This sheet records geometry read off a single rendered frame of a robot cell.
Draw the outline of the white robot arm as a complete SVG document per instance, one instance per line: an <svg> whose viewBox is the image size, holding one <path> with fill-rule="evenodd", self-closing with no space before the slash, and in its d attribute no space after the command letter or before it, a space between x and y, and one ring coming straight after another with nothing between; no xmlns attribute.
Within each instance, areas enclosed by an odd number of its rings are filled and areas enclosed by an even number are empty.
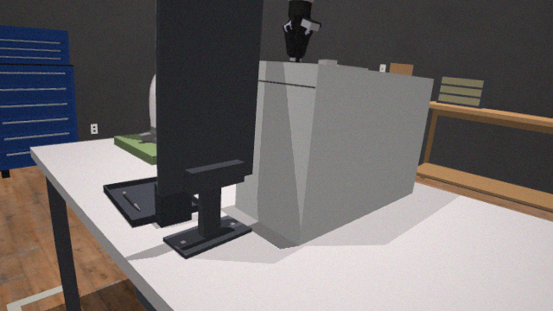
<svg viewBox="0 0 553 311"><path fill-rule="evenodd" d="M321 27L321 23L308 17L301 17L301 25L307 29L318 31ZM152 79L149 90L149 116L150 116L150 130L141 136L141 141L156 143L156 75Z"/></svg>

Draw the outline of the small tan wooden block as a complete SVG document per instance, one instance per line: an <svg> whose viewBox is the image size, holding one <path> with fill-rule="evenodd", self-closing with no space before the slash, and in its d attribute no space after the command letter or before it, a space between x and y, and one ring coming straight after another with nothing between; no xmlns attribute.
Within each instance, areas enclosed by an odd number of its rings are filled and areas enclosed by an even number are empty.
<svg viewBox="0 0 553 311"><path fill-rule="evenodd" d="M414 65L391 63L390 73L399 73L412 76Z"/></svg>

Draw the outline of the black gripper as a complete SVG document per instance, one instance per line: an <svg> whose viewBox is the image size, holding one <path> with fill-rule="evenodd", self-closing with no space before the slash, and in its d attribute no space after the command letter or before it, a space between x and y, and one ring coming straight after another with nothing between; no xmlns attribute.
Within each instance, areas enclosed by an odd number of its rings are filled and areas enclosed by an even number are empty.
<svg viewBox="0 0 553 311"><path fill-rule="evenodd" d="M300 63L301 58L304 57L306 53L309 38L313 34L313 30L304 28L300 23L301 17L310 18L311 6L312 3L308 1L289 1L289 21L287 25L283 25L283 32L285 35L287 55L289 55L291 62Z"/></svg>

